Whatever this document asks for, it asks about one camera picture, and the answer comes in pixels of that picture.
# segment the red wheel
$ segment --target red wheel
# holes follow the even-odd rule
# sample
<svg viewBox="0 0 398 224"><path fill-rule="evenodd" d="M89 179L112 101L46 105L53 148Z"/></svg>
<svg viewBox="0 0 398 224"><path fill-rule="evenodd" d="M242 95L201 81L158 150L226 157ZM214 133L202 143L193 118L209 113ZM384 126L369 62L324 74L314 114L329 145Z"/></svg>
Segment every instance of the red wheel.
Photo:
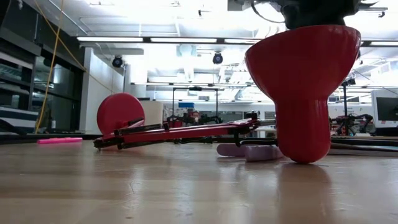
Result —
<svg viewBox="0 0 398 224"><path fill-rule="evenodd" d="M102 134L111 134L123 123L144 118L139 100L127 93L117 93L105 98L97 112L97 125Z"/></svg>

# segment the dome camera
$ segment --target dome camera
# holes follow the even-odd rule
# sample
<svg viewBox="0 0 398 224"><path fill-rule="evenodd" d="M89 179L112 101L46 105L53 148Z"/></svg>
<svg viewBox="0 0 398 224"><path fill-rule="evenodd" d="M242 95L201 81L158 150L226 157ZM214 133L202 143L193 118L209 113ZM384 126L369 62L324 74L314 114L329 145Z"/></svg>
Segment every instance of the dome camera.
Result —
<svg viewBox="0 0 398 224"><path fill-rule="evenodd" d="M117 55L114 57L113 61L112 61L112 65L115 68L121 68L123 65L123 59L121 55Z"/></svg>
<svg viewBox="0 0 398 224"><path fill-rule="evenodd" d="M213 63L214 63L215 65L219 65L219 64L223 63L223 56L221 55L220 52L216 52L216 53L214 54Z"/></svg>

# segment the yellow cable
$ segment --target yellow cable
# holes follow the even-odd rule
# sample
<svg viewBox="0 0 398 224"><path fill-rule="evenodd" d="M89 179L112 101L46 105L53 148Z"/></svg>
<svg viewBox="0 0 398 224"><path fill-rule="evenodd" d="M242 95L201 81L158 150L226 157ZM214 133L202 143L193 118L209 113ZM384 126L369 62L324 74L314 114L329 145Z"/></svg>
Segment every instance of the yellow cable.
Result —
<svg viewBox="0 0 398 224"><path fill-rule="evenodd" d="M49 27L51 28L52 32L56 35L56 31L54 30L54 28L51 26L51 23L49 22L49 20L47 19L47 17L44 15L42 8L39 6L39 4L37 3L37 0L34 0L35 4L37 6L37 9L40 11L41 15L43 16L44 20L46 21L47 25L49 25ZM59 42L63 45L63 47L67 50L67 52L69 53L69 55L74 59L74 61L81 67L81 69L86 72L91 78L93 78L95 81L97 81L101 86L105 87L107 90L109 90L111 92L111 94L114 93L113 90L109 89L106 85L102 84L97 78L95 78L92 74L89 73L89 71L87 70L87 68L85 68L77 59L76 57L72 54L72 52L69 50L69 48L67 47L67 45L62 41L62 39L58 36L57 39L59 40Z"/></svg>
<svg viewBox="0 0 398 224"><path fill-rule="evenodd" d="M49 73L49 78L47 79L47 86L45 87L45 94L44 94L44 99L43 99L42 111L40 112L40 118L39 118L39 120L38 120L38 122L37 122L35 134L37 134L37 132L39 131L39 127L40 127L40 125L42 124L42 119L43 119L43 113L44 113L45 103L46 103L46 101L47 101L47 95L48 95L48 93L49 93L50 80L51 80L52 72L53 72L53 70L54 70L55 53L57 52L58 38L59 38L59 35L60 35L61 26L62 26L63 2L64 2L64 0L61 0L60 23L59 23L59 25L58 25L57 37L56 37L56 39L55 39L54 53L52 54L52 61L51 61L51 69L50 69L50 73Z"/></svg>

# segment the wooden floor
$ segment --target wooden floor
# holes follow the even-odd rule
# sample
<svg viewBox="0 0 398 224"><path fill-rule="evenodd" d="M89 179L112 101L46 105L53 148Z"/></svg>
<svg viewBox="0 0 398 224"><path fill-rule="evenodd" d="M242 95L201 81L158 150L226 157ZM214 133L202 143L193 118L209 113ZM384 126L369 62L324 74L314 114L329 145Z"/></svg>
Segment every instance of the wooden floor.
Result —
<svg viewBox="0 0 398 224"><path fill-rule="evenodd" d="M0 223L398 223L398 159L246 164L215 146L0 146Z"/></svg>

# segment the computer screen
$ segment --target computer screen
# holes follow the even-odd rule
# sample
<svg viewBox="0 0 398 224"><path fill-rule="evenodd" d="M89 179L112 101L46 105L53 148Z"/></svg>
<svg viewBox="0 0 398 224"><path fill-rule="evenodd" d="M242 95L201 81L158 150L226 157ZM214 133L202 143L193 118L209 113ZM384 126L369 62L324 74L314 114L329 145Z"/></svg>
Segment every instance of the computer screen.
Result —
<svg viewBox="0 0 398 224"><path fill-rule="evenodd" d="M398 121L398 98L377 97L379 121Z"/></svg>

